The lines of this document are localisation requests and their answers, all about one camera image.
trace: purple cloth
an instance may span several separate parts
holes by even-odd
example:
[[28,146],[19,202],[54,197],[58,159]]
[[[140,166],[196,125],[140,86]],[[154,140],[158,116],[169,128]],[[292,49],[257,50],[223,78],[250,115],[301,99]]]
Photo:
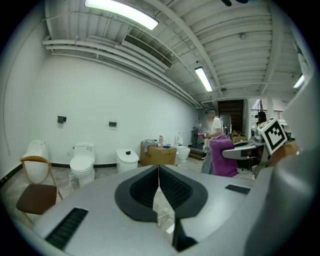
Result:
[[211,159],[214,174],[217,176],[233,177],[237,174],[237,160],[224,158],[223,150],[234,149],[235,145],[225,134],[220,134],[210,141]]

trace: wooden chair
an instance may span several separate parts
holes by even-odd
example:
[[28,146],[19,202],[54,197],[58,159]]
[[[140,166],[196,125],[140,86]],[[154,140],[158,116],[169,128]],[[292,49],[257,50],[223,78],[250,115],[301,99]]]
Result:
[[63,197],[53,175],[51,162],[41,156],[27,156],[21,158],[20,161],[22,162],[22,168],[24,170],[26,170],[25,161],[48,164],[49,175],[51,175],[54,183],[54,185],[30,184],[23,191],[18,202],[16,203],[16,208],[20,210],[29,220],[29,222],[33,224],[33,221],[26,213],[41,215],[56,204],[57,192],[61,199],[63,199]]

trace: ceiling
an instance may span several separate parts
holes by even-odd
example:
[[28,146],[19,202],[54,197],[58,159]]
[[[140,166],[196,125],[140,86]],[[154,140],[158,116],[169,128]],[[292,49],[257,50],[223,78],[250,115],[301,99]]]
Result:
[[[120,44],[127,34],[137,37],[172,62],[164,75],[188,97],[146,72],[139,71],[139,76],[188,98],[197,108],[208,107],[215,99],[270,96],[290,100],[297,92],[293,84],[302,71],[289,21],[268,1],[242,4],[231,0],[230,7],[221,0],[117,1],[156,18],[159,25],[151,31],[123,16],[85,7],[85,0],[47,0],[51,40],[87,41],[96,36]],[[69,54],[77,55],[74,50]],[[199,66],[213,92],[207,92],[198,80],[195,68]]]

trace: tiled floor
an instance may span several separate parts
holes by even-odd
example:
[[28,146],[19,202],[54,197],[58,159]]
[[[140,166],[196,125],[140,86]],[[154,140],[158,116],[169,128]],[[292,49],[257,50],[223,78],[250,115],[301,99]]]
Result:
[[[193,158],[188,158],[186,161],[179,161],[179,166],[181,168],[194,170],[195,172],[201,172],[202,161],[196,160]],[[72,193],[72,188],[70,186],[69,173],[70,169],[66,168],[52,168],[53,175],[56,179],[57,186],[60,189],[60,192],[64,198],[69,196]],[[117,173],[116,167],[109,168],[96,168],[95,169],[95,180],[114,175]],[[249,171],[243,171],[239,175],[239,178],[251,179],[252,173]],[[18,220],[25,224],[29,228],[33,228],[27,218],[16,208],[16,203],[28,186],[29,182],[23,170],[18,171],[4,186],[0,189],[1,201],[7,209],[8,214],[15,220]],[[52,184],[52,179],[48,176],[43,184]],[[71,181],[73,190],[76,191],[79,188],[79,183],[77,179]],[[168,233],[167,229],[170,228],[175,223],[175,215],[172,207],[168,203],[161,189],[158,188],[154,201],[153,201],[153,210],[158,214],[158,227],[163,236],[168,240],[169,243],[172,242],[173,233]],[[28,214],[28,216],[35,223],[39,219],[39,215]]]

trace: cardboard box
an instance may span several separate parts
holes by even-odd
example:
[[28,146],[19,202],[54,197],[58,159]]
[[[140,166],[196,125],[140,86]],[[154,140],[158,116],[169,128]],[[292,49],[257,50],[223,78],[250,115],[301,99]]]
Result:
[[233,136],[231,138],[232,138],[233,144],[241,142],[241,141],[245,142],[247,140],[247,137],[244,137],[244,136]]
[[140,164],[151,165],[175,165],[177,149],[175,147],[164,148],[163,146],[149,146],[148,154],[145,154],[144,147],[140,150]]
[[299,148],[295,141],[291,141],[287,144],[282,145],[272,154],[268,166],[276,166],[281,159],[286,158],[287,156],[295,155],[298,150]]

